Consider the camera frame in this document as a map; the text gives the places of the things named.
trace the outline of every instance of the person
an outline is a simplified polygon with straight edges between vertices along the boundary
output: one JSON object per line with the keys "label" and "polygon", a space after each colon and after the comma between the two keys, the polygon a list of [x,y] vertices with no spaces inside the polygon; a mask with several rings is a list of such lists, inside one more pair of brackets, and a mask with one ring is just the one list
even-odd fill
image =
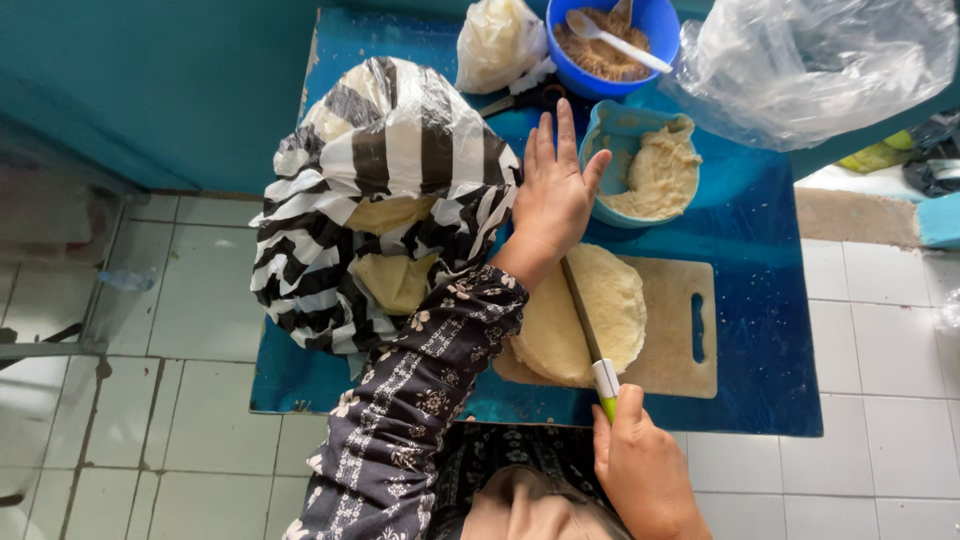
{"label": "person", "polygon": [[474,378],[519,332],[528,291],[583,235],[612,158],[597,153],[581,174],[566,100],[557,117],[556,151],[549,113],[527,140],[515,232],[487,265],[431,292],[331,411],[286,539],[711,538],[684,455],[638,386],[620,387],[612,426],[593,406],[592,434],[452,427]]}

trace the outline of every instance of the beige cutting board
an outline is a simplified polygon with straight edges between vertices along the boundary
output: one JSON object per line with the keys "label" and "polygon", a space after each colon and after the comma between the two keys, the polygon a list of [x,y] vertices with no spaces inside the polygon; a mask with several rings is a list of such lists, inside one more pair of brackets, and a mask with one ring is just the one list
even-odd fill
{"label": "beige cutting board", "polygon": [[[646,339],[636,360],[619,376],[651,394],[713,398],[717,393],[716,309],[713,267],[706,262],[619,256],[636,268],[643,280],[647,305]],[[700,294],[703,306],[704,359],[693,358],[691,298]],[[493,369],[504,380],[559,386],[516,361],[509,344]]]}

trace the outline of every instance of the floral patterned clothing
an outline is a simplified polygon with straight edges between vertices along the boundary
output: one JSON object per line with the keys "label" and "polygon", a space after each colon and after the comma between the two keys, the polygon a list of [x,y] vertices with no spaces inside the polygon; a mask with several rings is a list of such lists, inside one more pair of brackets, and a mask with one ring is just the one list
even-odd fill
{"label": "floral patterned clothing", "polygon": [[500,342],[519,332],[528,298],[492,266],[429,294],[399,337],[371,352],[372,369],[330,412],[329,437],[307,459],[314,474],[302,513],[284,538],[415,540],[428,527],[430,537],[456,538],[451,531],[472,493],[508,464],[567,479],[603,500],[582,430],[466,425],[443,452],[474,379],[500,354]]}

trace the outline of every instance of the blue tabletop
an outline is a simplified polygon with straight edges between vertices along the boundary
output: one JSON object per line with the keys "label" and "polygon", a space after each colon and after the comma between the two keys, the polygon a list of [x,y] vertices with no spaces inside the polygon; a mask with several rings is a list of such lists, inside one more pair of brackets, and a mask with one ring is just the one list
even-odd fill
{"label": "blue tabletop", "polygon": [[[320,11],[303,111],[340,75],[369,56],[430,65],[453,81],[461,24],[342,9]],[[475,107],[500,94],[469,96]],[[652,85],[625,103],[681,109]],[[574,102],[578,136],[592,103]],[[520,153],[537,110],[489,120]],[[714,269],[718,392],[710,400],[648,395],[645,406],[667,430],[820,436],[823,421],[804,287],[793,178],[786,155],[748,148],[698,130],[700,187],[684,214],[658,227],[625,231],[592,220],[585,242],[621,255],[708,262]],[[306,351],[268,317],[253,382],[255,412],[327,412],[354,385],[344,359]],[[519,384],[481,374],[463,418],[481,422],[592,424],[592,390]]]}

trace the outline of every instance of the white tile floor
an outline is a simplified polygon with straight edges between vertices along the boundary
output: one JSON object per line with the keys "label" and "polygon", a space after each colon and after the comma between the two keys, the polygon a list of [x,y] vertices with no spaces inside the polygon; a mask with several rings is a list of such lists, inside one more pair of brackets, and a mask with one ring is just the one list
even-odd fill
{"label": "white tile floor", "polygon": [[[298,514],[326,420],[247,412],[255,213],[155,197],[132,214],[119,241],[159,283],[117,327],[99,390],[92,357],[0,372],[0,490],[26,494],[0,509],[0,539],[273,539]],[[826,436],[677,433],[714,537],[957,540],[960,338],[933,308],[960,256],[804,240],[804,268]],[[0,264],[3,325],[60,330],[88,277]]]}

